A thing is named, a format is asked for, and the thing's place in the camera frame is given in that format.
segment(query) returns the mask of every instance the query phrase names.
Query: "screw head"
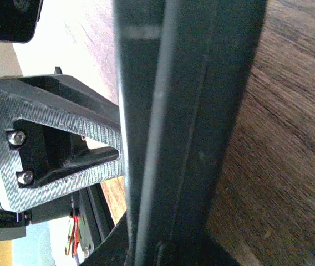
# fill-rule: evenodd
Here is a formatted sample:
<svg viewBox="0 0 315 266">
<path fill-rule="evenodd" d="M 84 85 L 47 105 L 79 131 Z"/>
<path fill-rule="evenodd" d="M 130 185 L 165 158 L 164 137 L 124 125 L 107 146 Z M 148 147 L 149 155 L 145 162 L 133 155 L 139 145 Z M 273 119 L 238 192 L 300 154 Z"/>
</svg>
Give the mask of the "screw head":
<svg viewBox="0 0 315 266">
<path fill-rule="evenodd" d="M 34 175 L 31 171 L 25 171 L 17 175 L 17 181 L 23 185 L 28 185 L 33 181 L 33 177 Z"/>
<path fill-rule="evenodd" d="M 26 135 L 22 131 L 15 131 L 8 134 L 8 142 L 14 146 L 19 146 L 26 140 Z"/>
</svg>

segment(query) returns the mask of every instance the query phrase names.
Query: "black metal bar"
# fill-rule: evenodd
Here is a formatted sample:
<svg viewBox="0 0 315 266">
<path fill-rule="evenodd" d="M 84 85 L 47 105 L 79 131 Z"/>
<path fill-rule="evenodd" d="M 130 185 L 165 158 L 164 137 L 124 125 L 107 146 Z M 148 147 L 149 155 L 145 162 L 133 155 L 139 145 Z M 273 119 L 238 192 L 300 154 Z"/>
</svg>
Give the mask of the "black metal bar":
<svg viewBox="0 0 315 266">
<path fill-rule="evenodd" d="M 107 201 L 100 184 L 87 188 L 93 215 L 97 224 L 101 239 L 105 240 L 114 228 Z"/>
<path fill-rule="evenodd" d="M 135 248 L 151 101 L 165 1 L 114 3 L 119 108 L 130 248 Z"/>
<path fill-rule="evenodd" d="M 264 11 L 260 0 L 167 1 L 135 265 L 160 260 L 161 243 L 176 246 L 174 263 L 197 262 Z"/>
</svg>

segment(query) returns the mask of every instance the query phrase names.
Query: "floor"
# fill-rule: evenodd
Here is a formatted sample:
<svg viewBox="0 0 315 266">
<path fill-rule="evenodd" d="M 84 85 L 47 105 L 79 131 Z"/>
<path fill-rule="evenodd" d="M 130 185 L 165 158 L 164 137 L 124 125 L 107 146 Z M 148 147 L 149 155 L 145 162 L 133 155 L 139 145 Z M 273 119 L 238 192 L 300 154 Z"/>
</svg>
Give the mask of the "floor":
<svg viewBox="0 0 315 266">
<path fill-rule="evenodd" d="M 44 1 L 34 39 L 15 45 L 20 64 L 37 65 L 23 74 L 58 65 L 117 103 L 111 9 L 111 0 Z M 124 180 L 103 189 L 117 221 Z M 314 1 L 268 1 L 207 226 L 242 265 L 315 261 Z"/>
</svg>

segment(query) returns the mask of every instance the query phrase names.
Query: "wooden surface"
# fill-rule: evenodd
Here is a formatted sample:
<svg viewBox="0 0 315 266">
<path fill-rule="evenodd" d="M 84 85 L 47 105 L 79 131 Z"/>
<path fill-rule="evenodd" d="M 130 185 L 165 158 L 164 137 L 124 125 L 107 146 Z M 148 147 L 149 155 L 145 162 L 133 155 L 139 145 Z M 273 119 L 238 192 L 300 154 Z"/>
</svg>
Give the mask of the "wooden surface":
<svg viewBox="0 0 315 266">
<path fill-rule="evenodd" d="M 116 102 L 111 0 L 52 3 Z M 122 178 L 103 189 L 117 221 Z M 315 265 L 315 1 L 268 1 L 208 228 L 242 265 Z"/>
</svg>

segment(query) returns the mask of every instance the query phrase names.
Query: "black device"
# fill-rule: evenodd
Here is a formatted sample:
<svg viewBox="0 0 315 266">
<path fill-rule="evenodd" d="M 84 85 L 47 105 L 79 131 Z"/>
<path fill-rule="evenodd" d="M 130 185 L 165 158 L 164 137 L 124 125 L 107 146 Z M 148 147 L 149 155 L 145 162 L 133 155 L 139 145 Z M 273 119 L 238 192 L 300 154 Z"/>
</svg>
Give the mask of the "black device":
<svg viewBox="0 0 315 266">
<path fill-rule="evenodd" d="M 0 0 L 0 41 L 30 41 L 41 7 L 42 0 Z"/>
<path fill-rule="evenodd" d="M 115 1 L 128 210 L 83 265 L 237 265 L 205 224 L 265 8 Z"/>
</svg>

